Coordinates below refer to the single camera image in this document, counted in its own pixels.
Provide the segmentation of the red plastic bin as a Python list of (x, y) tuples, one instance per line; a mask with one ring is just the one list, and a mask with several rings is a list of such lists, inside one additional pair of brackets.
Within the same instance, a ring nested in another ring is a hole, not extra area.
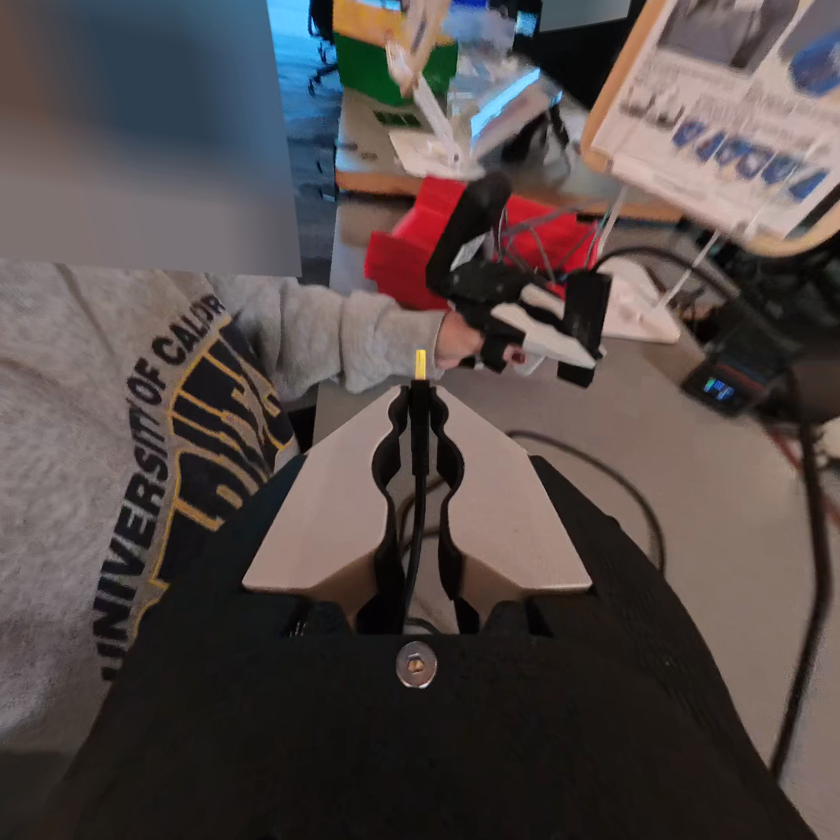
[[(444, 297), (427, 286), (427, 268), (465, 196), (472, 197), (484, 182), (461, 182), (426, 177), (412, 209), (390, 233), (371, 235), (364, 258), (364, 275), (377, 290), (413, 311), (444, 311)], [(502, 261), (517, 270), (528, 270), (554, 282), (573, 270), (587, 268), (594, 259), (599, 237), (597, 222), (583, 222), (576, 213), (552, 215), (546, 205), (511, 193), (505, 177), (500, 191), (507, 199), (507, 223), (502, 233)]]

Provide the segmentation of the person's grey sweatshirt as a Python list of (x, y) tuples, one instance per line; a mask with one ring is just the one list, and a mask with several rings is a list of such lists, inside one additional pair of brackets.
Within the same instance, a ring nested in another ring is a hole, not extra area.
[(205, 540), (297, 453), (291, 279), (2, 260), (2, 751), (70, 753)]

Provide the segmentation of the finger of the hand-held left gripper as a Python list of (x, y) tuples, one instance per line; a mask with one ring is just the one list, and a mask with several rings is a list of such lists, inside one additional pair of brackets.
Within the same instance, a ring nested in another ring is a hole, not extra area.
[(596, 359), (577, 339), (535, 319), (523, 308), (493, 308), (490, 311), (490, 333), (525, 354), (584, 370), (596, 367)]
[(523, 308), (530, 307), (540, 312), (540, 315), (532, 315), (536, 320), (558, 323), (564, 320), (565, 301), (550, 289), (528, 283), (520, 291), (519, 302)]

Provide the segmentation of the person's left hand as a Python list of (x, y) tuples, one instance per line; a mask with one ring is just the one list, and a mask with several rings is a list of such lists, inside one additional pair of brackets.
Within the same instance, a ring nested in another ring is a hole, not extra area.
[(434, 365), (440, 371), (458, 367), (468, 357), (480, 355), (487, 336), (470, 326), (460, 313), (447, 312), (437, 331)]

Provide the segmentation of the white phone stand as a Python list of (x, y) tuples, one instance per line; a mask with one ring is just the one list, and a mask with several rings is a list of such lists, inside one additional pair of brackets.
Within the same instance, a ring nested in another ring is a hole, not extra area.
[(455, 139), (452, 125), (438, 104), (413, 53), (396, 38), (385, 42), (388, 72), (402, 93), (410, 93), (422, 113), (427, 130), (393, 129), (390, 142), (404, 171), (414, 177), (469, 182), (485, 175), (485, 169), (465, 152)]

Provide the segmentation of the black power station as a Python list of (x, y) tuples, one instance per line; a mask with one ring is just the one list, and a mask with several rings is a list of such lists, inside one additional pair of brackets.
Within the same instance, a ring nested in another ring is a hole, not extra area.
[(679, 388), (719, 415), (738, 417), (766, 400), (793, 353), (777, 335), (741, 322), (709, 342), (703, 361)]

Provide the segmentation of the green and yellow box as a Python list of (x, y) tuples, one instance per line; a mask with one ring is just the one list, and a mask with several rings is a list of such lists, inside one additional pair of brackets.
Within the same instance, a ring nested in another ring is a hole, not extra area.
[[(408, 103), (389, 75), (385, 37), (398, 35), (410, 2), (335, 1), (332, 4), (333, 41), (343, 86), (381, 104), (401, 107)], [(432, 93), (444, 97), (454, 78), (459, 57), (456, 41), (437, 36), (423, 69)]]

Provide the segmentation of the person's left forearm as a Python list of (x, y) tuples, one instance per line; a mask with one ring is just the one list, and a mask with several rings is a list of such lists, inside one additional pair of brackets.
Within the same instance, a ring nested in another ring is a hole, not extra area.
[(357, 290), (345, 297), (291, 277), (206, 274), (282, 402), (327, 380), (362, 393), (393, 376), (411, 377), (415, 353), (435, 362), (441, 311), (409, 311), (392, 298)]

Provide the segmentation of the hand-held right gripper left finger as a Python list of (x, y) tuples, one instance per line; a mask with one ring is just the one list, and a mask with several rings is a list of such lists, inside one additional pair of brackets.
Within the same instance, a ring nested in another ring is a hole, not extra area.
[(401, 468), (408, 388), (316, 443), (243, 578), (250, 592), (334, 602), (358, 630), (399, 634), (406, 576), (387, 487)]

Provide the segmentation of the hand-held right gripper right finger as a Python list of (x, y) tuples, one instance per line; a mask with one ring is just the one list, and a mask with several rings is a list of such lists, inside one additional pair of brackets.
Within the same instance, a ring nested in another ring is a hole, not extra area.
[(524, 448), (443, 387), (429, 398), (436, 469), (448, 488), (438, 572), (460, 631), (502, 602), (588, 592), (588, 574)]

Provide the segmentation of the clipboard with printed sheet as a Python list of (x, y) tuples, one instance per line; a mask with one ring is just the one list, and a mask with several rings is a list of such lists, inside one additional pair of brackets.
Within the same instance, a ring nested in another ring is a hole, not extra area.
[(757, 256), (838, 233), (839, 2), (648, 2), (584, 163)]

